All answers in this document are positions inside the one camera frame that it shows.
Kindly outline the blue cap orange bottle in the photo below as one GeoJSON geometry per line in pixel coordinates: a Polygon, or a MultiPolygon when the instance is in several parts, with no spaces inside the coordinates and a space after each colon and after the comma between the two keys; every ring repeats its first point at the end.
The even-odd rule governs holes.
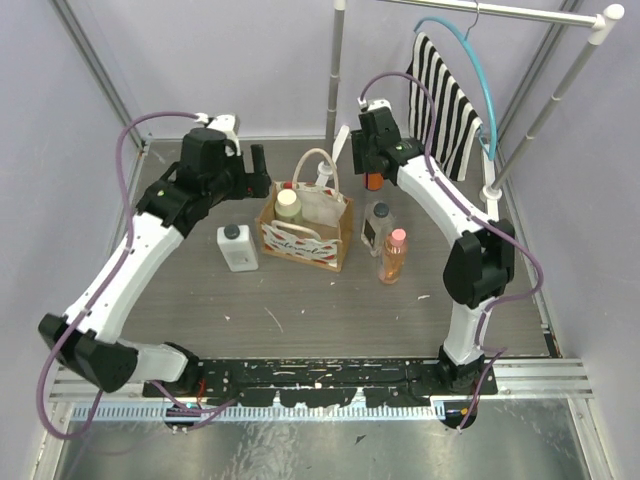
{"type": "Polygon", "coordinates": [[[379,191],[383,188],[385,179],[380,173],[366,173],[363,176],[364,187],[369,191],[379,191]]]}

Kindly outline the white bottle grey cap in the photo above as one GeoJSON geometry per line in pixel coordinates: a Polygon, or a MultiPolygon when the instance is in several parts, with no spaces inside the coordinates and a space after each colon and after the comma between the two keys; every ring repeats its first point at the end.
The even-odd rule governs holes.
{"type": "Polygon", "coordinates": [[[248,225],[221,226],[217,229],[216,240],[231,272],[248,272],[259,268],[257,250],[248,225]]]}

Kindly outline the clear bottle grey cap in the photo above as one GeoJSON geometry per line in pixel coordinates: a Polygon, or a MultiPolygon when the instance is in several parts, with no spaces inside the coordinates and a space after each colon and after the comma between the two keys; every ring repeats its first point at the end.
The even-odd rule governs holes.
{"type": "Polygon", "coordinates": [[[395,218],[386,202],[375,201],[365,207],[361,241],[372,257],[378,257],[386,237],[392,232],[395,218]]]}

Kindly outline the pink cap lotion bottle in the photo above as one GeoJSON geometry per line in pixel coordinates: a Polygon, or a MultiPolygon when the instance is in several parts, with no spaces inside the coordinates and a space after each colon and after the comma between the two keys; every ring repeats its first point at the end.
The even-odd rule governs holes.
{"type": "Polygon", "coordinates": [[[403,228],[392,230],[385,238],[378,264],[378,278],[394,284],[400,277],[408,251],[408,236],[403,228]]]}

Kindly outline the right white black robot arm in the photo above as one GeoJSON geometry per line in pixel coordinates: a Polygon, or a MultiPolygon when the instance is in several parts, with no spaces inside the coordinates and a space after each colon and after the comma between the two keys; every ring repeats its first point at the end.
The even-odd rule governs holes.
{"type": "Polygon", "coordinates": [[[514,278],[513,225],[495,221],[475,207],[418,140],[402,137],[388,101],[361,101],[359,122],[352,133],[355,173],[378,173],[408,194],[450,247],[443,282],[452,314],[436,371],[444,390],[462,393],[483,370],[481,344],[491,303],[514,278]]]}

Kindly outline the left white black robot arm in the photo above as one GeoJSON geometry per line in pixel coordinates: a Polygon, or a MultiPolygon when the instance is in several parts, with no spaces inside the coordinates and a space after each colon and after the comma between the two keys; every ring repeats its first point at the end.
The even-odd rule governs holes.
{"type": "Polygon", "coordinates": [[[261,145],[252,146],[253,169],[245,169],[236,115],[199,113],[195,121],[182,139],[179,160],[139,199],[132,232],[80,298],[38,325],[55,359],[105,393],[150,380],[163,381],[178,396],[197,390],[194,354],[173,343],[128,342],[121,332],[156,271],[214,206],[270,192],[261,145]]]}

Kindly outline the cream cap bottle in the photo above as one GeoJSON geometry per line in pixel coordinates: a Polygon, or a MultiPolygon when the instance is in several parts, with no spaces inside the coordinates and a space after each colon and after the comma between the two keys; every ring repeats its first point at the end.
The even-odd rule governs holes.
{"type": "Polygon", "coordinates": [[[302,204],[293,189],[282,189],[277,193],[274,215],[281,222],[295,225],[303,223],[302,204]]]}

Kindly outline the black white striped cloth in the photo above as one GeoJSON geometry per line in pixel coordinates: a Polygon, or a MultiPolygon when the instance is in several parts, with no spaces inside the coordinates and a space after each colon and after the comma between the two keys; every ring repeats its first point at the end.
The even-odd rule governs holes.
{"type": "Polygon", "coordinates": [[[410,136],[424,141],[431,134],[431,157],[450,180],[464,181],[480,116],[424,33],[415,37],[407,73],[423,84],[409,86],[410,136]]]}

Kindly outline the blue clothes hanger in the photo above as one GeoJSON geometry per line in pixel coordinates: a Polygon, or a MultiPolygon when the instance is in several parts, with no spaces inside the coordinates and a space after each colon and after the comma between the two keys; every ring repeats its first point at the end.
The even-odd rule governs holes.
{"type": "Polygon", "coordinates": [[[421,18],[413,28],[413,32],[417,34],[424,23],[433,22],[445,27],[460,43],[462,48],[467,54],[469,61],[475,71],[478,83],[481,87],[481,91],[484,97],[488,122],[489,122],[489,146],[484,147],[483,151],[487,155],[489,161],[494,161],[497,154],[498,147],[498,131],[496,121],[496,111],[494,107],[493,95],[489,86],[488,79],[486,77],[485,70],[481,64],[481,61],[469,40],[471,31],[476,27],[480,14],[477,13],[474,22],[466,28],[465,32],[462,32],[451,21],[437,16],[426,16],[421,18]]]}

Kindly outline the metal clothes rack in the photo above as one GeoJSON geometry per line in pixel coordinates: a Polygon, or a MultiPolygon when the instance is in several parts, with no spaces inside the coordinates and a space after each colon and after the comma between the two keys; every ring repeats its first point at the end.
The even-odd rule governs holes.
{"type": "MultiPolygon", "coordinates": [[[[528,238],[541,250],[592,254],[630,243],[638,208],[623,172],[631,164],[627,134],[635,114],[623,106],[633,96],[633,86],[622,79],[623,48],[631,43],[639,8],[634,2],[626,8],[617,30],[556,99],[556,111],[512,170],[510,187],[528,238]]],[[[474,103],[483,104],[464,50],[435,19],[427,9],[349,4],[340,65],[343,116],[354,113],[355,97],[370,77],[406,66],[413,28],[436,43],[474,103]]],[[[547,28],[542,40],[534,32],[523,22],[486,19],[470,34],[494,95],[505,155],[514,152],[587,42],[564,27],[547,28]]]]}

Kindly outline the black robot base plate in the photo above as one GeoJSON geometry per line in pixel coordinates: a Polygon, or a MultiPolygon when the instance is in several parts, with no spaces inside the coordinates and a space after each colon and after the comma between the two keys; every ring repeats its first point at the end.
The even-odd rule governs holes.
{"type": "Polygon", "coordinates": [[[368,408],[413,407],[434,396],[471,395],[481,372],[454,380],[438,361],[423,358],[216,359],[200,361],[187,384],[164,387],[211,406],[237,400],[245,407],[346,407],[361,394],[368,408]]]}

